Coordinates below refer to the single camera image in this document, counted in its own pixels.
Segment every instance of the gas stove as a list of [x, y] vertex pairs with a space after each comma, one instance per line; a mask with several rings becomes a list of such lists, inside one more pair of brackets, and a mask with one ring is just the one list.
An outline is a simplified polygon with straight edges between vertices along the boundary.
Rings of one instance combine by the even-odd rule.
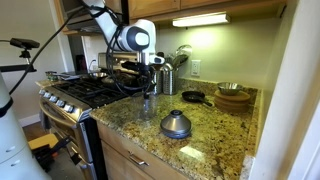
[[82, 80], [45, 87], [39, 94], [56, 111], [76, 122], [88, 118], [92, 109], [127, 97], [109, 85]]

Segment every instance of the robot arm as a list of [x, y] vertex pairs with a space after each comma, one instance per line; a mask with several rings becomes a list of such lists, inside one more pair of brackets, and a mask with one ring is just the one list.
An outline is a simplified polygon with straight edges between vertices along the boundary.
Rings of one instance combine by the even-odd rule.
[[102, 29], [108, 46], [114, 51], [137, 52], [138, 62], [144, 65], [163, 64], [164, 58], [155, 55], [156, 32], [151, 21], [138, 20], [130, 26], [114, 22], [115, 15], [102, 0], [83, 0]]

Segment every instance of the black wire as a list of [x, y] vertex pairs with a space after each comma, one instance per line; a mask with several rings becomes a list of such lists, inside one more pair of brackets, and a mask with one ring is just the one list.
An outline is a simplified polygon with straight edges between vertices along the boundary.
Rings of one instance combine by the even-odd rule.
[[15, 84], [15, 86], [11, 89], [11, 91], [9, 92], [9, 94], [11, 95], [17, 88], [18, 86], [21, 84], [21, 82], [24, 80], [24, 78], [27, 76], [29, 70], [31, 69], [33, 63], [36, 61], [36, 59], [38, 58], [38, 56], [40, 55], [40, 53], [43, 51], [44, 48], [47, 47], [47, 45], [52, 41], [53, 38], [55, 38], [57, 36], [57, 34], [67, 25], [67, 23], [70, 21], [70, 19], [76, 15], [78, 12], [82, 11], [85, 7], [80, 8], [79, 10], [75, 11], [74, 13], [72, 13], [70, 15], [70, 17], [68, 17], [68, 19], [63, 23], [63, 25], [58, 29], [57, 32], [55, 32], [48, 40], [47, 42], [39, 49], [39, 51], [37, 52], [37, 54], [33, 57], [32, 61], [29, 63], [29, 66], [27, 67], [27, 69], [25, 70], [25, 72], [23, 73], [23, 75], [21, 76], [21, 78], [19, 79], [19, 81]]

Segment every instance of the floor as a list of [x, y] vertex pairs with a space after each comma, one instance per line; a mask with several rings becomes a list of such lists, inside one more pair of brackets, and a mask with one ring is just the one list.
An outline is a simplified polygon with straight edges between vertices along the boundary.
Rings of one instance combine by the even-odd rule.
[[[40, 122], [23, 127], [23, 131], [28, 141], [47, 134]], [[55, 157], [48, 174], [52, 180], [84, 180], [80, 170], [72, 163], [69, 154], [64, 149], [61, 149], [59, 155]]]

